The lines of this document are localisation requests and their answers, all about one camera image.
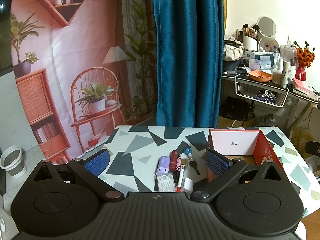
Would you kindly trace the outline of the black key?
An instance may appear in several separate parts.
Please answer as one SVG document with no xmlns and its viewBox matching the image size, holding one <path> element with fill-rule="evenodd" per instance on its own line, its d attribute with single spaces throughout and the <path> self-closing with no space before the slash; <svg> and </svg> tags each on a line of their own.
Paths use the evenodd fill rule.
<svg viewBox="0 0 320 240">
<path fill-rule="evenodd" d="M 195 170 L 196 174 L 199 176 L 200 172 L 197 168 L 197 162 L 195 161 L 195 159 L 194 158 L 188 159 L 188 164 L 190 167 L 192 167 Z"/>
</svg>

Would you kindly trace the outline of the white charger adapter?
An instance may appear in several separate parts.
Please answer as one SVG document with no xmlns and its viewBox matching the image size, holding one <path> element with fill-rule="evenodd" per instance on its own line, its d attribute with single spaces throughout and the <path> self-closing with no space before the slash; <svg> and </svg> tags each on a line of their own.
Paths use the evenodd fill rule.
<svg viewBox="0 0 320 240">
<path fill-rule="evenodd" d="M 193 180 L 189 179 L 188 177 L 185 177 L 185 178 L 183 178 L 180 190 L 182 192 L 192 193 L 193 185 L 194 185 Z"/>
</svg>

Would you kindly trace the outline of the checkered pen tube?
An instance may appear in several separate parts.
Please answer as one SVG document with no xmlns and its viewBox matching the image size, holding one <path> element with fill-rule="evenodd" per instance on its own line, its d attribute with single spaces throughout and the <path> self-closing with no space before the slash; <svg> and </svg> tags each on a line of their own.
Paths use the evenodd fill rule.
<svg viewBox="0 0 320 240">
<path fill-rule="evenodd" d="M 176 167 L 175 167 L 175 170 L 173 172 L 173 178 L 174 178 L 175 184 L 178 183 L 179 176 L 180 176 L 180 170 L 181 170 L 181 156 L 178 155 L 177 156 L 177 160 L 176 160 Z"/>
</svg>

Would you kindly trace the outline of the red cardboard box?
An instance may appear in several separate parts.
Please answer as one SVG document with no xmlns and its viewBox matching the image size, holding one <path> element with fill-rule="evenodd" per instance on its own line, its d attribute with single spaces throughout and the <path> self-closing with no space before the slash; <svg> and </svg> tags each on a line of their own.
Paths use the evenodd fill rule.
<svg viewBox="0 0 320 240">
<path fill-rule="evenodd" d="M 272 160 L 283 168 L 271 143 L 258 129 L 210 129 L 207 152 L 209 150 L 215 150 L 230 160 L 241 158 L 249 165 L 261 165 Z M 216 175 L 207 167 L 207 181 L 214 178 Z"/>
</svg>

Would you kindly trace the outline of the dark red lipstick tube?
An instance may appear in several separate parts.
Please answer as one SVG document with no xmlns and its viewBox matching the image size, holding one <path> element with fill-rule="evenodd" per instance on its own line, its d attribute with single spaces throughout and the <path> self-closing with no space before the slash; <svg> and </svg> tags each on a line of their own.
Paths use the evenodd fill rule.
<svg viewBox="0 0 320 240">
<path fill-rule="evenodd" d="M 173 150 L 170 156 L 170 164 L 169 164 L 170 172 L 174 172 L 176 170 L 176 163 L 177 163 L 177 151 Z"/>
</svg>

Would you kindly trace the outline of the red white marker pen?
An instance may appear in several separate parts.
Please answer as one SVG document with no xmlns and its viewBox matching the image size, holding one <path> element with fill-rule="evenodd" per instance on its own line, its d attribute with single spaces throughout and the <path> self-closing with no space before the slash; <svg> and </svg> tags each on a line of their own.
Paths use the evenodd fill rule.
<svg viewBox="0 0 320 240">
<path fill-rule="evenodd" d="M 183 177 L 184 177 L 184 172 L 185 172 L 185 165 L 181 165 L 181 168 L 180 168 L 180 175 L 179 175 L 179 178 L 178 178 L 178 184 L 177 184 L 177 188 L 176 188 L 176 191 L 177 192 L 180 192 L 181 191 L 181 186 L 182 186 L 182 181 L 183 181 Z"/>
</svg>

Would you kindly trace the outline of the purple rectangular case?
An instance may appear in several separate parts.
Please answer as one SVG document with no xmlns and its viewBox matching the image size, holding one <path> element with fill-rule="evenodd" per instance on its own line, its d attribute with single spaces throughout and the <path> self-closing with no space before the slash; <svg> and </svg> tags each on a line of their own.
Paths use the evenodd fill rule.
<svg viewBox="0 0 320 240">
<path fill-rule="evenodd" d="M 161 156 L 158 162 L 156 175 L 165 175 L 169 173 L 170 157 Z"/>
</svg>

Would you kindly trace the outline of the clear box of floss picks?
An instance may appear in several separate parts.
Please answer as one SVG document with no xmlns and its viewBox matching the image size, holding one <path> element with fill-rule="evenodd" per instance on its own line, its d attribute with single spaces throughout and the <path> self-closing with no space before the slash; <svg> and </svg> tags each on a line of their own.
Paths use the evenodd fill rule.
<svg viewBox="0 0 320 240">
<path fill-rule="evenodd" d="M 176 185 L 172 173 L 157 176 L 159 192 L 175 192 Z"/>
</svg>

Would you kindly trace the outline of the brown cardboard box on floor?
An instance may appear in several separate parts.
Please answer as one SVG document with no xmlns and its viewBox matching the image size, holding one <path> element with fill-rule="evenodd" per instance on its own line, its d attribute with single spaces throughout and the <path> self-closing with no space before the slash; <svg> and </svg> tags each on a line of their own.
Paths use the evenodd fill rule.
<svg viewBox="0 0 320 240">
<path fill-rule="evenodd" d="M 217 122 L 217 128 L 233 128 L 233 127 L 252 127 L 255 121 L 255 117 L 248 121 L 232 120 L 224 117 L 219 117 Z"/>
</svg>

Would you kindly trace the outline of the white plastic bucket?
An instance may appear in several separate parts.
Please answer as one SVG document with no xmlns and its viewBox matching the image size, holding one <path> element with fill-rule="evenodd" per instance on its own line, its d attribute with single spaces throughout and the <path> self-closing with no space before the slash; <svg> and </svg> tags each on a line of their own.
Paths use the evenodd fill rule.
<svg viewBox="0 0 320 240">
<path fill-rule="evenodd" d="M 26 173 L 27 168 L 22 156 L 22 148 L 20 146 L 10 146 L 2 153 L 1 169 L 8 172 L 8 174 L 14 179 L 18 179 Z"/>
</svg>

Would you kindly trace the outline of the cotton swab container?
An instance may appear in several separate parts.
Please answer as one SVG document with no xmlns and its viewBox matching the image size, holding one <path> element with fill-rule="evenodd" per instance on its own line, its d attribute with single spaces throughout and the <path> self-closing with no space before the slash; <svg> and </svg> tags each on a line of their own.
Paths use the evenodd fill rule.
<svg viewBox="0 0 320 240">
<path fill-rule="evenodd" d="M 278 69 L 272 70 L 272 82 L 276 85 L 281 85 L 282 72 Z"/>
</svg>

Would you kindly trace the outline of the pink book on desk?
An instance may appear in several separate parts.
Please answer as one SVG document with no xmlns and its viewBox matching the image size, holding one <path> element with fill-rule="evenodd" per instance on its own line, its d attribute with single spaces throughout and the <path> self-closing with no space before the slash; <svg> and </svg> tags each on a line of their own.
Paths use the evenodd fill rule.
<svg viewBox="0 0 320 240">
<path fill-rule="evenodd" d="M 308 86 L 304 83 L 304 81 L 301 81 L 299 79 L 293 78 L 292 79 L 293 87 L 295 90 L 298 90 L 304 94 L 310 94 L 310 89 Z"/>
</svg>

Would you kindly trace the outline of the orange flowers in red vase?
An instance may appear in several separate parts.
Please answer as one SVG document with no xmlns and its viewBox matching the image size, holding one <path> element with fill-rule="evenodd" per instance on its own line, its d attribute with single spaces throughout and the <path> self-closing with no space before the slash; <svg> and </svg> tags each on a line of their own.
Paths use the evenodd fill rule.
<svg viewBox="0 0 320 240">
<path fill-rule="evenodd" d="M 312 62 L 315 59 L 315 48 L 310 50 L 309 44 L 307 41 L 304 42 L 305 46 L 301 47 L 297 41 L 293 42 L 293 47 L 296 49 L 297 52 L 297 63 L 298 68 L 296 69 L 295 78 L 300 81 L 306 81 L 306 68 L 309 68 Z"/>
</svg>

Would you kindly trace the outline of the round white mirror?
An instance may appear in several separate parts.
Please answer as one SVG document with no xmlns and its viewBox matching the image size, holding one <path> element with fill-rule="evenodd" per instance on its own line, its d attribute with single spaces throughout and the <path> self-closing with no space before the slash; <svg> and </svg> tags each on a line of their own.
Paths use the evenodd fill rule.
<svg viewBox="0 0 320 240">
<path fill-rule="evenodd" d="M 261 16 L 257 20 L 257 25 L 259 26 L 259 32 L 260 35 L 263 38 L 272 40 L 276 36 L 277 27 L 275 22 L 267 17 L 267 16 Z"/>
</svg>

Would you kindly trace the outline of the teal blue curtain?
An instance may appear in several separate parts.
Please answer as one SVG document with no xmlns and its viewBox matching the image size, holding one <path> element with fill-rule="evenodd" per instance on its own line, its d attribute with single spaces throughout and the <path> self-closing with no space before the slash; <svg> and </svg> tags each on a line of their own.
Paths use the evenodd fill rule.
<svg viewBox="0 0 320 240">
<path fill-rule="evenodd" d="M 223 62 L 223 0 L 153 0 L 159 126 L 215 127 Z"/>
</svg>

